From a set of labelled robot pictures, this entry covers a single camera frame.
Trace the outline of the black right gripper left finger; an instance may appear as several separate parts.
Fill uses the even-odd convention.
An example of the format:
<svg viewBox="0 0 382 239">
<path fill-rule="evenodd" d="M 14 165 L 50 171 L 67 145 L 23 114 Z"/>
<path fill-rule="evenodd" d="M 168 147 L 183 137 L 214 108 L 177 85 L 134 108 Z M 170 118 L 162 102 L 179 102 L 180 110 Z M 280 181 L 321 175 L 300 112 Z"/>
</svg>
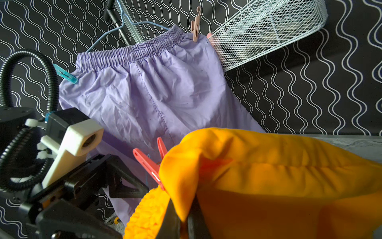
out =
<svg viewBox="0 0 382 239">
<path fill-rule="evenodd" d="M 180 237 L 181 220 L 177 215 L 172 200 L 170 200 L 156 239 L 179 239 Z"/>
</svg>

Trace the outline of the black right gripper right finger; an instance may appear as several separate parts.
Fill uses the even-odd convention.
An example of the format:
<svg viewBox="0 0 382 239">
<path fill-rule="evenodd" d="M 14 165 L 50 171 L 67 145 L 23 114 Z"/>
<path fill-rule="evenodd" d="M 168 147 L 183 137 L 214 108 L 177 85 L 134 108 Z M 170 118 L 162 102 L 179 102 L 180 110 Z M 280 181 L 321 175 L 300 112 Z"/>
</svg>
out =
<svg viewBox="0 0 382 239">
<path fill-rule="evenodd" d="M 212 239 L 197 196 L 192 202 L 187 217 L 187 227 L 189 239 Z"/>
</svg>

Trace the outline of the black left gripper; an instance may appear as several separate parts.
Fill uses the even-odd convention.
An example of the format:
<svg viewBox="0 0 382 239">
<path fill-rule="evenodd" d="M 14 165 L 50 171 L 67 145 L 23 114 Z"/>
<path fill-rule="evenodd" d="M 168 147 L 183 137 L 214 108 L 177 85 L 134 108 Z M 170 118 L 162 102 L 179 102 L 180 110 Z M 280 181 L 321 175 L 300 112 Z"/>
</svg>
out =
<svg viewBox="0 0 382 239">
<path fill-rule="evenodd" d="M 26 200 L 19 208 L 29 239 L 121 239 L 98 219 L 97 194 L 143 198 L 149 188 L 116 155 L 98 155 Z"/>
</svg>

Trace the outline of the red clothespin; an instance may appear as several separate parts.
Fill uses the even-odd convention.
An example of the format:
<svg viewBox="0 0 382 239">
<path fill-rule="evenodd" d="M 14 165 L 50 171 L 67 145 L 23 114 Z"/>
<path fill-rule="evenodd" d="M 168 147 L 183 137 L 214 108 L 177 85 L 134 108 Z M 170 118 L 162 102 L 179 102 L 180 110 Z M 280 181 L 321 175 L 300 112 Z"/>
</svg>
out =
<svg viewBox="0 0 382 239">
<path fill-rule="evenodd" d="M 164 159 L 168 150 L 162 140 L 161 137 L 157 138 L 157 146 L 159 149 L 159 153 L 161 159 Z M 159 187 L 165 191 L 165 187 L 160 179 L 159 171 L 160 171 L 160 163 L 155 163 L 152 159 L 150 159 L 146 154 L 144 154 L 140 149 L 135 148 L 133 150 L 133 155 L 135 159 L 141 164 L 141 166 L 149 173 L 149 175 L 158 183 Z"/>
</svg>

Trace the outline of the orange shorts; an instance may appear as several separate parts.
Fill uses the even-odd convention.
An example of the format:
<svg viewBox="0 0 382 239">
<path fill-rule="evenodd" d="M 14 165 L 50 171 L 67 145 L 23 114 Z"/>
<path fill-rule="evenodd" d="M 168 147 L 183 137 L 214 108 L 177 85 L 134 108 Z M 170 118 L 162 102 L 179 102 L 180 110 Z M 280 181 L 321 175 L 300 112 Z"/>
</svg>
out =
<svg viewBox="0 0 382 239">
<path fill-rule="evenodd" d="M 126 239 L 156 238 L 170 207 L 191 238 L 195 199 L 214 239 L 370 239 L 382 224 L 381 164 L 315 138 L 200 129 L 159 167 Z"/>
</svg>

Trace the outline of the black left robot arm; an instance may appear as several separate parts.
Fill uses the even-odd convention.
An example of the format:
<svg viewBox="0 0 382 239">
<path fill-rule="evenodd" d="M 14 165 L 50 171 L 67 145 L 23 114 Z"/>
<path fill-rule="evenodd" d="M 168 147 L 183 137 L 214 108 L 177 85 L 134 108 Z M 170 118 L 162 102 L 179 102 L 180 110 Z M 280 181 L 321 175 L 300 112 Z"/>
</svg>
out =
<svg viewBox="0 0 382 239">
<path fill-rule="evenodd" d="M 48 81 L 48 102 L 39 118 L 16 107 L 11 96 L 14 69 L 36 59 Z M 16 226 L 15 239 L 120 239 L 122 234 L 92 214 L 97 193 L 138 198 L 148 192 L 117 155 L 91 155 L 103 129 L 76 108 L 58 110 L 58 75 L 37 50 L 12 53 L 1 66 L 1 238 Z"/>
</svg>

